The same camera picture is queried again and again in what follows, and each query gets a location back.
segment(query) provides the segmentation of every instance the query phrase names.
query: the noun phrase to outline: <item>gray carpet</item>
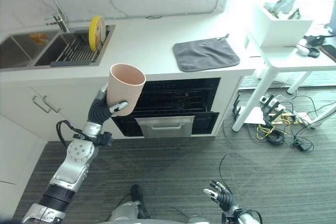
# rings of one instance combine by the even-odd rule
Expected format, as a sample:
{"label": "gray carpet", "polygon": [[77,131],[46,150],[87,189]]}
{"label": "gray carpet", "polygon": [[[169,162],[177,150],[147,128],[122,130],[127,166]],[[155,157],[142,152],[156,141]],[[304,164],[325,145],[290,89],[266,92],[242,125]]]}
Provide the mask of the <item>gray carpet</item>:
{"label": "gray carpet", "polygon": [[[273,89],[284,94],[284,90]],[[336,101],[336,88],[299,90],[310,95],[320,107]],[[241,105],[250,94],[242,94]],[[310,111],[307,98],[293,100],[295,110]],[[111,148],[101,148],[88,178],[68,208],[63,223],[99,223],[109,216],[119,200],[138,183],[152,218],[185,222],[172,206],[188,216],[201,215],[220,223],[221,210],[202,190],[211,178],[222,174],[242,207],[259,210],[264,223],[334,223],[336,220],[336,116],[302,136],[312,140],[310,154],[286,145],[253,142],[244,126],[231,130],[228,115],[216,138],[162,138],[115,140]],[[49,142],[21,198],[15,218],[22,218],[44,191],[50,177],[65,156],[63,146]]]}
{"label": "gray carpet", "polygon": [[[301,72],[295,72],[290,75],[287,83],[294,83],[296,79],[301,75]],[[310,76],[302,83],[301,87],[321,87],[321,86],[336,86],[335,81],[336,71],[314,71]],[[251,76],[246,76],[241,83],[240,87],[243,89],[255,89],[260,82],[257,79],[256,73]],[[283,83],[273,82],[272,88],[280,88]]]}

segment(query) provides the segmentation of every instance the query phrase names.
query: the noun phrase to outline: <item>yellow plate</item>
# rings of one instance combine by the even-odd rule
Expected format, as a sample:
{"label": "yellow plate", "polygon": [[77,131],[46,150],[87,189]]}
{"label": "yellow plate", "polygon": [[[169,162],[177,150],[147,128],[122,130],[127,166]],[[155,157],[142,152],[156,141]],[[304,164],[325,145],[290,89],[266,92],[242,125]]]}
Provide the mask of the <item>yellow plate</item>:
{"label": "yellow plate", "polygon": [[97,51],[106,37],[105,21],[102,16],[92,18],[89,27],[89,45],[92,51]]}

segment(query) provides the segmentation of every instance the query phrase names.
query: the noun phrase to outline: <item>cabinet handle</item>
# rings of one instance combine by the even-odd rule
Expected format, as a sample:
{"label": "cabinet handle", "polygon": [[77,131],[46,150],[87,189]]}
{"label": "cabinet handle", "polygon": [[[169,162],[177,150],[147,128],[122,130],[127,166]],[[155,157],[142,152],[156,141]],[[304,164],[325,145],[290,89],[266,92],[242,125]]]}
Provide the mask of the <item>cabinet handle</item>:
{"label": "cabinet handle", "polygon": [[181,126],[182,126],[181,123],[179,123],[177,126],[167,126],[167,127],[156,127],[155,125],[152,125],[152,130],[155,130],[155,131],[180,130]]}
{"label": "cabinet handle", "polygon": [[40,104],[38,104],[37,102],[35,102],[36,97],[37,97],[36,95],[33,97],[33,99],[32,99],[33,103],[35,103],[35,105],[37,105],[44,112],[49,113],[51,111],[51,108],[49,108],[49,110],[46,110],[45,108],[43,108]]}
{"label": "cabinet handle", "polygon": [[61,108],[55,108],[54,106],[52,106],[47,100],[46,100],[47,96],[45,95],[43,98],[42,98],[42,101],[44,102],[45,105],[47,105],[49,108],[51,108],[53,111],[55,111],[56,113],[58,113]]}

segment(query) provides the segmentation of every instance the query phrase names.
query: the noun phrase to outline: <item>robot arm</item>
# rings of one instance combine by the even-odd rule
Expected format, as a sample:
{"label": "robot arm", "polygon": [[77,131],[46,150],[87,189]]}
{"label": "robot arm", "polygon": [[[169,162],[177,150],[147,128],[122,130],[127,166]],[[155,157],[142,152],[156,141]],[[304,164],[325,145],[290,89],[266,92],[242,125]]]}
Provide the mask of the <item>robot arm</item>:
{"label": "robot arm", "polygon": [[67,156],[49,182],[38,203],[32,204],[23,223],[61,223],[75,193],[87,176],[91,162],[98,154],[99,145],[111,145],[111,133],[101,134],[103,123],[114,113],[128,106],[126,101],[107,107],[107,84],[101,88],[94,99],[88,120],[82,131],[73,128],[77,134],[67,147]]}
{"label": "robot arm", "polygon": [[209,189],[204,189],[203,192],[210,196],[211,200],[219,204],[219,207],[223,210],[222,224],[262,224],[261,215],[259,215],[260,223],[253,218],[250,209],[242,209],[239,207],[233,194],[220,182],[212,180],[210,185],[216,189],[214,192]]}

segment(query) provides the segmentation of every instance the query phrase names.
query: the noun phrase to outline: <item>oven handle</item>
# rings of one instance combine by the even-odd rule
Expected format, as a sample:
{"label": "oven handle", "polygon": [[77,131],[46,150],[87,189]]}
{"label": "oven handle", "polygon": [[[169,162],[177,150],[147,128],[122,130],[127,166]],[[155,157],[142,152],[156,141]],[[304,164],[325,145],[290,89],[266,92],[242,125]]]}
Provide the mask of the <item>oven handle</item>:
{"label": "oven handle", "polygon": [[168,126],[168,127],[155,127],[155,125],[152,125],[152,130],[154,130],[154,131],[180,130],[181,127],[182,127],[181,123],[178,126]]}

